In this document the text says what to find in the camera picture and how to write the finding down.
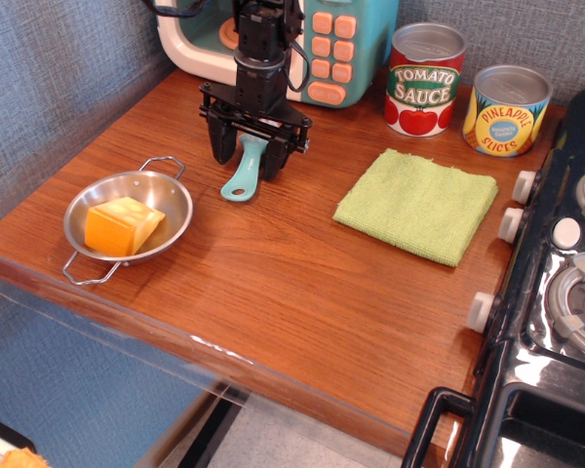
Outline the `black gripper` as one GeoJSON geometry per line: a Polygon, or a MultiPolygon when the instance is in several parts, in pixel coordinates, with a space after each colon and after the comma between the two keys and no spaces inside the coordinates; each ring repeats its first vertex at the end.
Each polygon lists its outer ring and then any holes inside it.
{"type": "Polygon", "coordinates": [[[287,100],[288,52],[259,60],[236,51],[233,58],[237,65],[236,82],[202,84],[200,115],[208,123],[213,155],[220,165],[233,156],[238,131],[267,139],[263,178],[272,181],[290,153],[307,151],[312,121],[287,100]]]}

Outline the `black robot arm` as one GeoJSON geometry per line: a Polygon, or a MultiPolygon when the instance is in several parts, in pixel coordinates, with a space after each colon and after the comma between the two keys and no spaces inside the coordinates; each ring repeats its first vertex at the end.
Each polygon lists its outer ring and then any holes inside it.
{"type": "Polygon", "coordinates": [[[238,33],[236,81],[201,85],[200,115],[221,165],[233,156],[239,131],[265,139],[263,177],[271,181],[293,152],[303,153],[308,146],[312,121],[287,99],[288,91],[297,93],[308,82],[303,78],[294,86],[290,77],[292,53],[307,58],[296,43],[305,14],[297,1],[235,1],[233,14],[238,33]]]}

